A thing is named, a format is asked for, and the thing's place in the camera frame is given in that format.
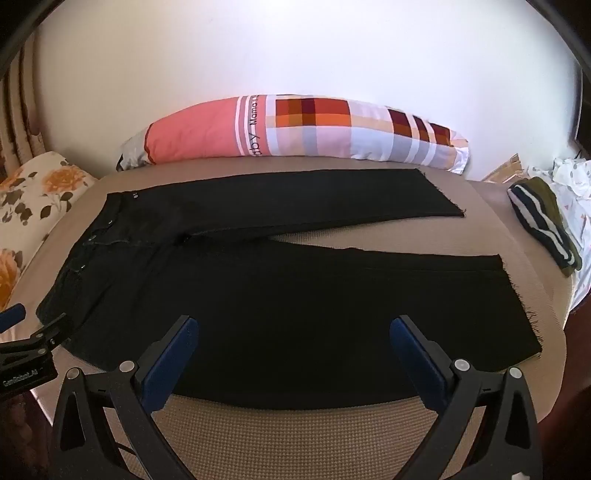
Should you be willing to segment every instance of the checkered pillowcase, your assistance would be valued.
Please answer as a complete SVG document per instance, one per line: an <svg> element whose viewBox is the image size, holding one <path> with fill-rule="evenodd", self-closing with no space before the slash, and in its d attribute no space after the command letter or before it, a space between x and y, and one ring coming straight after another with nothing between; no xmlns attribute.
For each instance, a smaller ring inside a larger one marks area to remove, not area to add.
<svg viewBox="0 0 591 480"><path fill-rule="evenodd" d="M192 158L261 155L357 158L461 174L468 142L446 127L372 103L252 95L169 115L123 145L118 170Z"/></svg>

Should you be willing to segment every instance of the floral fabric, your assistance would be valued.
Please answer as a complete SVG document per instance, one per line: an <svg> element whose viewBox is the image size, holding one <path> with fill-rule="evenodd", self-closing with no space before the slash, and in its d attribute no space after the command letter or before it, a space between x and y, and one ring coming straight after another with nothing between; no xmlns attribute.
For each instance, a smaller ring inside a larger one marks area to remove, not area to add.
<svg viewBox="0 0 591 480"><path fill-rule="evenodd" d="M61 155L48 152L0 183L0 311L58 220L94 182Z"/></svg>

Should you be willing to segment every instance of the cable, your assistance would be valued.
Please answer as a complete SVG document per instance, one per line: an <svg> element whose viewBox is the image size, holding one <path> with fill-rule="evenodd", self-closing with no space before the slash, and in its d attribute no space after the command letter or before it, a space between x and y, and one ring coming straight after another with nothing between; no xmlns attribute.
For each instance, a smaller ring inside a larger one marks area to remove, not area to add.
<svg viewBox="0 0 591 480"><path fill-rule="evenodd" d="M121 450L126 451L127 453L132 454L134 457L137 457L137 453L135 453L131 448L126 447L125 445L121 445L119 442L115 442L115 444L117 445L117 447L119 447Z"/></svg>

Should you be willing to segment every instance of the beige mattress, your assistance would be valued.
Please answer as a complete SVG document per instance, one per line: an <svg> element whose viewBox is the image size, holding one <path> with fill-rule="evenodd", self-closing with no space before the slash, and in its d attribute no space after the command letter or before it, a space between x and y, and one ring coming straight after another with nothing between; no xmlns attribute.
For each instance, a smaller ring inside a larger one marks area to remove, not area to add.
<svg viewBox="0 0 591 480"><path fill-rule="evenodd" d="M392 163L334 158L216 158L116 173L97 182L58 223L18 283L11 303L22 303L27 318L0 336L26 338L39 327L35 309L45 296L76 240L100 211L109 192L234 174L322 168L406 168ZM286 238L326 247L452 254L500 254L525 308L535 313L543 352L521 364L536 414L546 416L558 395L566 359L562 323L572 284L548 253L514 218L506 187L471 183L460 176L422 168L427 178L466 211L466 218L396 220ZM462 292L450 291L450 295ZM96 369L56 348L59 378L34 390L51 420L66 371L77 365ZM473 416L450 464L457 471L480 421ZM209 479L391 479L410 457L435 415L417 398L368 407L322 411L256 411L171 396L154 418L196 478ZM127 440L113 418L116 439ZM137 461L125 454L130 468Z"/></svg>

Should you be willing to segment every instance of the orange flower print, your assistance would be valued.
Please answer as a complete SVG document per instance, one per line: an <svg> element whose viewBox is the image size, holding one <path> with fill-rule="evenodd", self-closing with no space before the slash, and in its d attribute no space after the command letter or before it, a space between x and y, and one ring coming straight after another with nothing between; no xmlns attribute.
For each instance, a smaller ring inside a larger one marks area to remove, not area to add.
<svg viewBox="0 0 591 480"><path fill-rule="evenodd" d="M18 266L12 250L0 250L0 312L6 307L14 285L17 284Z"/></svg>
<svg viewBox="0 0 591 480"><path fill-rule="evenodd" d="M50 172L42 182L45 193L73 192L83 184L86 174L75 165Z"/></svg>
<svg viewBox="0 0 591 480"><path fill-rule="evenodd" d="M15 180L18 180L18 176L22 173L22 169L24 167L20 166L18 167L13 173L12 175L10 175L7 179L5 179L2 183L0 183L0 192L3 192L5 190L8 190L10 187L12 187L12 184L14 183Z"/></svg>

